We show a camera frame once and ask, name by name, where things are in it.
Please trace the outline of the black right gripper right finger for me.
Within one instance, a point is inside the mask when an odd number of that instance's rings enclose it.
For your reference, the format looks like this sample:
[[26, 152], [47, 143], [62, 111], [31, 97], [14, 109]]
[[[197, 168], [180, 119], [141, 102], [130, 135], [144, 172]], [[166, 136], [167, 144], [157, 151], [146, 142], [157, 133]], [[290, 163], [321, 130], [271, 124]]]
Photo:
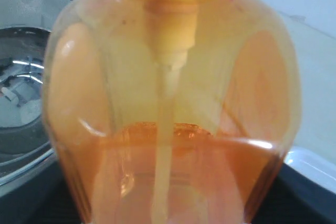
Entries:
[[252, 223], [335, 223], [335, 194], [283, 164]]

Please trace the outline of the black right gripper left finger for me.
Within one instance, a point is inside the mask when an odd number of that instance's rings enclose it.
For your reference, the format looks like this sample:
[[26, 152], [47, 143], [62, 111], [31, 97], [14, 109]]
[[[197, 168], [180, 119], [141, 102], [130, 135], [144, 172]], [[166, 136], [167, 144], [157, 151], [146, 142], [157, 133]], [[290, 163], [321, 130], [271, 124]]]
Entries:
[[81, 223], [60, 168], [34, 168], [1, 185], [1, 223]]

